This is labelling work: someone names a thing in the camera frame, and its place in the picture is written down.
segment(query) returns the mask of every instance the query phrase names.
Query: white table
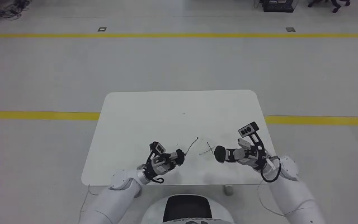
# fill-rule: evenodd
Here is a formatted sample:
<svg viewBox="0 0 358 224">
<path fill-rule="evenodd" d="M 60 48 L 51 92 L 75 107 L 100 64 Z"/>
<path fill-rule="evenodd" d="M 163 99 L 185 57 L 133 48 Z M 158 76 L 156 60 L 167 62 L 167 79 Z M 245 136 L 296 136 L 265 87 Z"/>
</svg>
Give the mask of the white table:
<svg viewBox="0 0 358 224">
<path fill-rule="evenodd" d="M 265 148 L 275 154 L 257 96 L 250 90 L 113 92 L 107 95 L 82 173 L 85 185 L 109 185 L 112 175 L 145 163 L 149 144 L 187 151 L 164 185 L 258 184 L 261 177 L 240 164 L 220 164 L 209 151 L 237 148 L 238 129 L 255 121 Z"/>
</svg>

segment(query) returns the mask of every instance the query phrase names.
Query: camera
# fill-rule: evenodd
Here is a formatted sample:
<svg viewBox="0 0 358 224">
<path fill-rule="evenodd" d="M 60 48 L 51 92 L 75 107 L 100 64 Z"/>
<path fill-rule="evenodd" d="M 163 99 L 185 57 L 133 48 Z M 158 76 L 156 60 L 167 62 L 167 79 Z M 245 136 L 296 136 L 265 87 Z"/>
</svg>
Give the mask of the camera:
<svg viewBox="0 0 358 224">
<path fill-rule="evenodd" d="M 246 125 L 245 127 L 239 129 L 239 133 L 242 138 L 249 136 L 257 131 L 258 131 L 258 126 L 257 126 L 256 122 L 251 122 L 248 125 Z"/>
</svg>

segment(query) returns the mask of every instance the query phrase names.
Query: yellow stripe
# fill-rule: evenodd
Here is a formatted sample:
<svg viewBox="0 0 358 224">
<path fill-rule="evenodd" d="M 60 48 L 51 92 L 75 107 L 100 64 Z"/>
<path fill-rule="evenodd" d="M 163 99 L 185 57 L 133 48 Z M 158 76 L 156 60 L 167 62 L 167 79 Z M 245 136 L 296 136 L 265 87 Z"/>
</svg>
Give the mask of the yellow stripe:
<svg viewBox="0 0 358 224">
<path fill-rule="evenodd" d="M 358 126 L 358 117 L 349 116 L 266 116 L 266 124 Z"/>
<path fill-rule="evenodd" d="M 0 34 L 0 38 L 358 38 L 358 34 L 147 33 L 147 34 Z"/>
<path fill-rule="evenodd" d="M 0 111 L 0 119 L 98 120 L 100 113 L 55 111 Z M 358 126 L 355 116 L 266 116 L 267 124 Z"/>
<path fill-rule="evenodd" d="M 100 113 L 52 111 L 0 111 L 0 119 L 98 120 Z"/>
</svg>

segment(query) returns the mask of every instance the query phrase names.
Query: white floor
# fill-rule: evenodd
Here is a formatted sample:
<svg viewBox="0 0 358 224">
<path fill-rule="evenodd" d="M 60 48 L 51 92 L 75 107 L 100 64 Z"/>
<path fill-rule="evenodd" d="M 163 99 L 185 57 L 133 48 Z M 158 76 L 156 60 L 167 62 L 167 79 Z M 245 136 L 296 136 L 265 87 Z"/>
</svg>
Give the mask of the white floor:
<svg viewBox="0 0 358 224">
<path fill-rule="evenodd" d="M 355 2 L 337 14 L 324 3 L 307 8 L 301 1 L 287 14 L 263 13 L 252 3 L 41 0 L 19 20 L 0 20 L 0 33 L 358 32 Z M 115 91 L 251 89 L 265 115 L 358 115 L 357 39 L 2 38 L 0 51 L 0 110 L 99 112 Z M 0 120 L 1 224 L 77 222 L 95 128 L 86 121 Z M 358 128 L 268 128 L 277 153 L 300 165 L 328 223 L 355 223 Z M 219 186 L 150 190 L 121 223 L 138 223 L 149 204 L 173 193 L 211 197 L 240 224 L 287 223 L 261 207 L 256 186 L 236 186 L 233 197 Z"/>
</svg>

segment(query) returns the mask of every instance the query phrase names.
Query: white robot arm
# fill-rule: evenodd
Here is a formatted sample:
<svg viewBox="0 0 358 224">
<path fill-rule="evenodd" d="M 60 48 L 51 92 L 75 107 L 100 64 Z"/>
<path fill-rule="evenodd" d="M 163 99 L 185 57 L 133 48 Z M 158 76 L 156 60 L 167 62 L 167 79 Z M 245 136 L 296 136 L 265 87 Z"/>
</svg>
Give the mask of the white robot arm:
<svg viewBox="0 0 358 224">
<path fill-rule="evenodd" d="M 296 163 L 287 156 L 279 158 L 269 155 L 257 131 L 255 122 L 241 128 L 241 137 L 249 136 L 254 145 L 239 138 L 241 148 L 217 146 L 214 152 L 216 160 L 221 163 L 238 162 L 260 172 L 263 180 L 270 183 L 276 204 L 291 224 L 325 224 L 314 197 L 298 178 Z"/>
<path fill-rule="evenodd" d="M 142 186 L 153 181 L 164 182 L 158 175 L 173 170 L 184 162 L 185 154 L 181 150 L 165 153 L 159 142 L 150 144 L 150 155 L 146 164 L 136 170 L 123 170 L 113 175 L 111 185 L 105 188 L 86 209 L 80 224 L 117 224 L 127 211 Z"/>
</svg>

